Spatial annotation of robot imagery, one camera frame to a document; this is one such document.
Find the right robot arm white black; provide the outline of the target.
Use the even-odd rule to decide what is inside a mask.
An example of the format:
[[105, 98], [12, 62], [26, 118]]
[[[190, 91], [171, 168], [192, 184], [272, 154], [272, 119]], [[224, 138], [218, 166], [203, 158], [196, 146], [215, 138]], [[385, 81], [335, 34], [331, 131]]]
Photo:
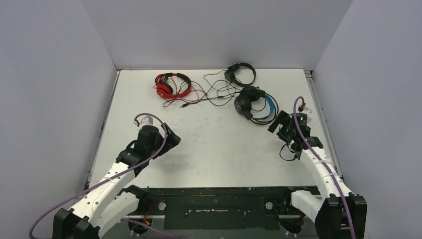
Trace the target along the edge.
[[336, 172], [322, 142], [311, 136], [304, 113], [281, 111], [270, 124], [269, 132], [291, 145], [295, 157], [311, 174], [321, 198], [305, 190], [294, 191], [282, 198], [288, 213], [300, 210], [315, 225], [320, 239], [362, 239], [365, 236], [367, 202], [354, 194]]

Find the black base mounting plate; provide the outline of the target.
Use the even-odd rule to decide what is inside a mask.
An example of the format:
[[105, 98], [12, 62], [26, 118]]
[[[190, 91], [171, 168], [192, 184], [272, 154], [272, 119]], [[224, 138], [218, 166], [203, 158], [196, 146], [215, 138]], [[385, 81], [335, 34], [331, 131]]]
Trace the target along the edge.
[[164, 230], [278, 231], [280, 223], [299, 226], [301, 212], [291, 205], [291, 193], [305, 190], [321, 199], [315, 186], [231, 188], [139, 188], [129, 186], [137, 199], [129, 216]]

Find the red headphones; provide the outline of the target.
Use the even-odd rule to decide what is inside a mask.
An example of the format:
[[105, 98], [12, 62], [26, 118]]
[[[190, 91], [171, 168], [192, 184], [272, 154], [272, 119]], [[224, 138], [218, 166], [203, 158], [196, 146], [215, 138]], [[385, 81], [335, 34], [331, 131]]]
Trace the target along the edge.
[[169, 107], [176, 101], [180, 101], [183, 102], [181, 107], [184, 108], [190, 104], [199, 103], [201, 100], [199, 93], [203, 93], [204, 97], [208, 96], [199, 83], [182, 73], [169, 72], [157, 75], [153, 89], [165, 100], [163, 107]]

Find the large black blue headphones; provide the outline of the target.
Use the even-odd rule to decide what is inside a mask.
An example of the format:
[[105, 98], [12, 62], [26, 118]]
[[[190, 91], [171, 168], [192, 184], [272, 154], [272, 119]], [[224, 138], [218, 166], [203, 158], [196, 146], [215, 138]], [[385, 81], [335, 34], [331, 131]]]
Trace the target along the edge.
[[215, 91], [214, 97], [205, 93], [198, 100], [182, 104], [181, 108], [204, 101], [220, 108], [232, 102], [236, 112], [255, 125], [269, 125], [279, 113], [276, 99], [259, 87], [254, 86], [247, 86], [242, 89], [237, 87], [220, 88]]

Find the small black headphones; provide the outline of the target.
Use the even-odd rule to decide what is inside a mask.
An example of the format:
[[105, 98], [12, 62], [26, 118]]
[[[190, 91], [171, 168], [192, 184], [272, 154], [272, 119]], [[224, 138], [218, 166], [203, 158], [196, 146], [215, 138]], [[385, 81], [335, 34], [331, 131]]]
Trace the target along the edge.
[[257, 78], [254, 67], [248, 63], [236, 63], [226, 69], [203, 76], [210, 91], [217, 97], [232, 97], [244, 87], [252, 86]]

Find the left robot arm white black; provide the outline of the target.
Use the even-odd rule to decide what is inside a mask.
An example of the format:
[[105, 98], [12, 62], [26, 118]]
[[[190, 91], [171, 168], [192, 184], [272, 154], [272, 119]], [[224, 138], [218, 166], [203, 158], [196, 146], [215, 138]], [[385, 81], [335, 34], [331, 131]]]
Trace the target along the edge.
[[54, 239], [100, 239], [126, 215], [148, 210], [147, 191], [131, 185], [153, 160], [176, 147], [181, 138], [166, 123], [164, 135], [146, 124], [137, 139], [121, 151], [100, 183], [69, 209], [60, 209], [53, 219]]

